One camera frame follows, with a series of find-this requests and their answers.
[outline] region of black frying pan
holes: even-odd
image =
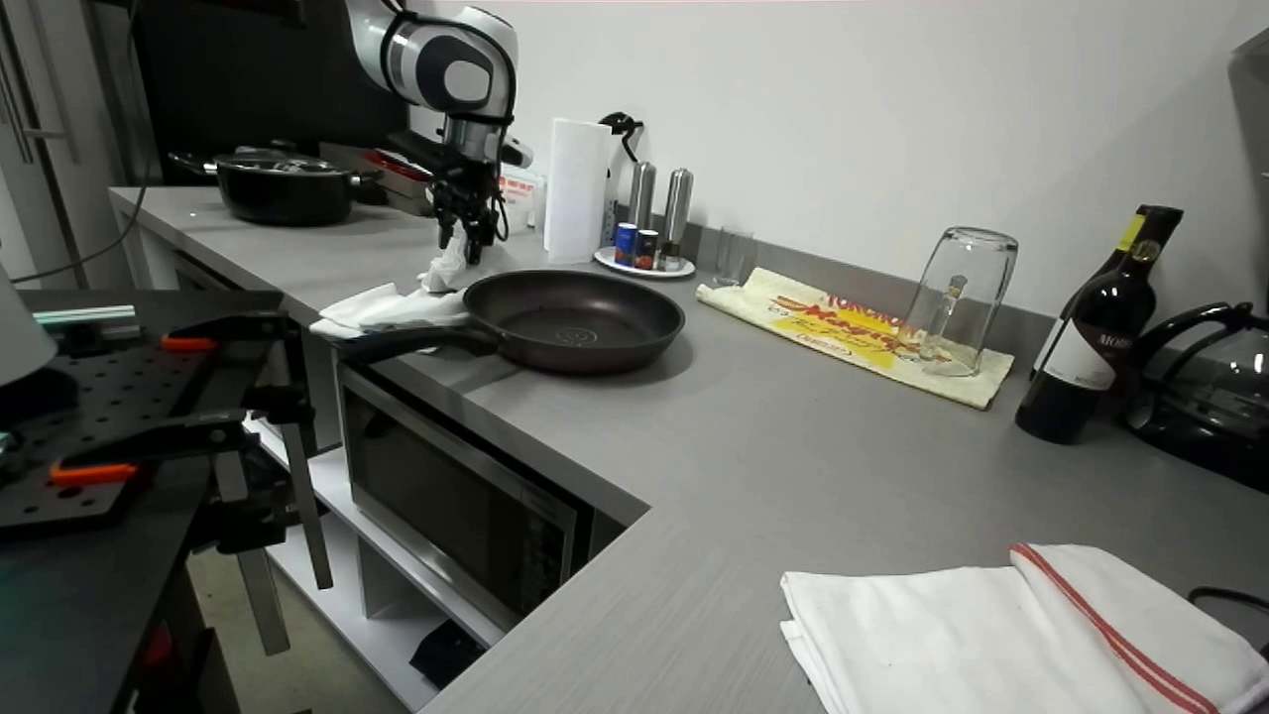
[[[349,361],[382,361],[422,346],[497,351],[539,375],[627,375],[654,361],[682,331],[682,309],[633,282],[570,269],[497,276],[464,293],[453,331],[369,332]]]

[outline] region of white towel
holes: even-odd
[[[344,303],[320,309],[309,332],[358,342],[365,332],[407,331],[407,326],[453,326],[464,318],[464,293],[445,293],[469,269],[464,231],[427,262],[416,291],[401,291],[397,282],[360,291]]]
[[[783,581],[793,660],[830,714],[1248,712],[1264,660],[1100,547],[1015,547],[1015,569]]]

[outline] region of paper towel roll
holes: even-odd
[[[543,223],[543,249],[553,262],[592,262],[604,235],[604,199],[604,127],[557,121]]]

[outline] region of pot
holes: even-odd
[[[263,227],[333,227],[349,219],[352,182],[320,159],[242,147],[213,162],[230,213]]]

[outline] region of striped towel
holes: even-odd
[[[1252,712],[1264,660],[1100,547],[1013,551],[1013,569],[783,581],[783,627],[830,714]]]

